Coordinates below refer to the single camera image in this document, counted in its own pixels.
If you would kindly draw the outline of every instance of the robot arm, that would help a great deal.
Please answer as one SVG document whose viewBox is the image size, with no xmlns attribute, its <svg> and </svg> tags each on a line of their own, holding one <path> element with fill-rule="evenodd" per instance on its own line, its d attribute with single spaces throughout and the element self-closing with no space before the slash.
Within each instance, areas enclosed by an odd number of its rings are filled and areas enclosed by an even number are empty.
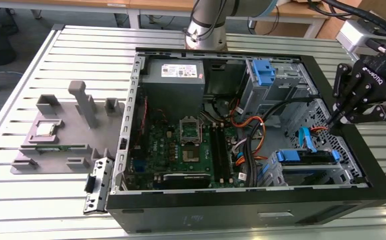
<svg viewBox="0 0 386 240">
<path fill-rule="evenodd" d="M 350 52 L 366 54 L 353 66 L 338 65 L 329 126 L 337 129 L 346 123 L 386 121 L 386 21 L 336 0 L 324 1 L 362 17 L 346 21 L 337 39 Z"/>
<path fill-rule="evenodd" d="M 186 45 L 197 50 L 224 50 L 226 18 L 266 16 L 277 0 L 197 0 L 186 34 Z"/>
<path fill-rule="evenodd" d="M 337 0 L 324 0 L 332 12 L 308 1 L 312 8 L 325 15 L 342 20 L 348 20 L 348 15 L 361 18 L 358 22 L 346 21 L 337 39 L 349 51 L 377 54 L 362 57 L 354 66 L 338 65 L 333 91 L 336 105 L 328 124 L 337 129 L 341 124 L 386 121 L 386 20 Z M 266 16 L 276 5 L 277 0 L 198 0 L 185 32 L 188 47 L 224 50 L 228 47 L 226 17 Z"/>
</svg>

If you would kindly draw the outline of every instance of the slotted aluminum table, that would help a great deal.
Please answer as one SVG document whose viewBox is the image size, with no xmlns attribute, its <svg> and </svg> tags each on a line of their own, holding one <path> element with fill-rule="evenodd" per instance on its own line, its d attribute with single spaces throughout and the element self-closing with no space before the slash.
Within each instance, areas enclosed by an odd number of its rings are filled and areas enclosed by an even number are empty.
<svg viewBox="0 0 386 240">
<path fill-rule="evenodd" d="M 41 94 L 76 101 L 68 87 L 84 80 L 97 101 L 126 100 L 136 47 L 185 48 L 178 31 L 66 26 L 53 30 L 0 111 L 0 237 L 3 239 L 118 238 L 129 235 L 113 217 L 84 216 L 86 174 L 14 175 L 11 162 L 35 119 Z M 228 35 L 230 51 L 313 55 L 329 81 L 352 58 L 332 40 Z M 386 172 L 386 124 L 360 125 Z M 148 234 L 154 239 L 340 240 L 386 239 L 386 205 L 326 225 Z"/>
</svg>

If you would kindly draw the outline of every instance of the wire bundle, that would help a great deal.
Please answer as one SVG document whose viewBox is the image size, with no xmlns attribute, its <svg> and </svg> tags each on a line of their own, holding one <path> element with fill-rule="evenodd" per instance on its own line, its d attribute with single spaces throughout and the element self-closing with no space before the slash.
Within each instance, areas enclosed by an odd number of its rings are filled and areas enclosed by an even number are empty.
<svg viewBox="0 0 386 240">
<path fill-rule="evenodd" d="M 318 13 L 330 16 L 330 17 L 337 17 L 341 20 L 348 20 L 346 16 L 356 15 L 360 18 L 370 21 L 376 25 L 378 25 L 385 31 L 386 31 L 386 20 L 373 14 L 372 12 L 362 10 L 357 7 L 353 7 L 337 0 L 322 0 L 325 3 L 328 3 L 332 12 L 324 11 L 317 4 L 313 2 L 313 0 L 308 0 L 310 7 L 313 10 L 316 10 Z M 337 13 L 336 9 L 340 9 L 345 11 L 346 13 Z"/>
</svg>

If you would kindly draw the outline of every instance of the blue plastic latch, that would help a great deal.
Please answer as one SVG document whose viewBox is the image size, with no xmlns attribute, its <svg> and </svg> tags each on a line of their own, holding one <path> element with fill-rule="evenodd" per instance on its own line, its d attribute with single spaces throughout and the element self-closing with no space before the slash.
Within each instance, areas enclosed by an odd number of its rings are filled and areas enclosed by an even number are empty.
<svg viewBox="0 0 386 240">
<path fill-rule="evenodd" d="M 333 150 L 333 157 L 334 157 L 336 162 L 340 162 L 340 161 L 341 161 L 341 154 L 340 154 L 340 151 Z"/>
<path fill-rule="evenodd" d="M 318 152 L 313 137 L 312 137 L 312 132 L 309 130 L 309 127 L 302 126 L 298 130 L 298 141 L 300 141 L 300 147 L 304 146 L 304 141 L 306 139 L 306 146 L 312 150 L 313 153 Z"/>
<path fill-rule="evenodd" d="M 277 69 L 269 60 L 253 60 L 254 72 L 261 86 L 272 86 L 277 77 Z"/>
<path fill-rule="evenodd" d="M 257 176 L 257 180 L 261 180 L 261 179 L 262 179 L 262 177 L 265 176 L 265 173 L 268 172 L 269 168 L 270 168 L 270 165 L 266 164 L 266 166 L 265 166 L 265 167 L 261 169 L 261 171 L 260 171 L 260 174 L 258 174 L 258 176 Z"/>
<path fill-rule="evenodd" d="M 285 156 L 282 155 L 282 152 L 278 151 L 278 152 L 276 153 L 276 155 L 277 155 L 277 157 L 278 157 L 278 161 L 280 161 L 280 162 L 284 162 L 284 161 L 286 160 L 286 159 L 285 159 Z"/>
<path fill-rule="evenodd" d="M 301 161 L 301 156 L 298 151 L 296 150 L 282 150 L 282 155 L 286 161 L 294 161 L 298 162 Z"/>
</svg>

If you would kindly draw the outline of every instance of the wooden desk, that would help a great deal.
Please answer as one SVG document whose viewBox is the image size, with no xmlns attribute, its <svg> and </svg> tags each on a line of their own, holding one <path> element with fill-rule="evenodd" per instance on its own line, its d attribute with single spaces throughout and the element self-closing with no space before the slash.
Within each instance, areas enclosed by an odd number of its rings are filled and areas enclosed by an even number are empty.
<svg viewBox="0 0 386 240">
<path fill-rule="evenodd" d="M 197 0 L 132 0 L 129 3 L 132 28 L 140 28 L 141 15 L 164 15 L 190 17 Z M 264 17 L 229 17 L 229 19 L 252 21 L 276 21 L 277 9 Z M 289 2 L 280 7 L 280 22 L 309 24 L 305 38 L 316 38 L 322 25 L 330 17 L 309 8 L 308 3 Z"/>
<path fill-rule="evenodd" d="M 132 9 L 192 12 L 196 2 L 197 0 L 132 0 L 129 5 Z M 329 18 L 329 16 L 322 15 L 321 13 L 309 9 L 308 3 L 300 3 L 296 1 L 280 6 L 280 12 L 281 17 L 322 19 Z M 277 16 L 277 9 L 272 11 L 270 16 Z"/>
<path fill-rule="evenodd" d="M 190 17 L 196 0 L 0 0 L 0 8 L 57 10 L 94 13 L 129 14 L 133 29 L 141 28 L 141 15 Z M 309 24 L 305 38 L 316 38 L 329 18 L 309 9 L 306 3 L 290 2 L 280 7 L 281 23 Z M 229 17 L 229 19 L 268 21 L 276 20 L 277 10 L 264 17 Z"/>
</svg>

